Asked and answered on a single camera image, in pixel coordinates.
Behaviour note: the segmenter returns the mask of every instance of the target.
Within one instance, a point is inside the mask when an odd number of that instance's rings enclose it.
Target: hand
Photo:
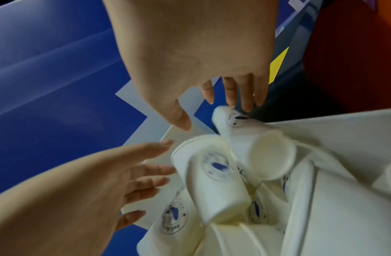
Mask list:
[[[279,0],[103,0],[121,57],[144,100],[169,123],[191,121],[178,97],[201,86],[211,104],[211,78],[222,76],[226,101],[243,110],[268,90]]]
[[[100,256],[113,233],[144,216],[120,216],[128,203],[155,196],[175,169],[142,161],[172,141],[123,146],[86,156],[0,194],[0,255]]]

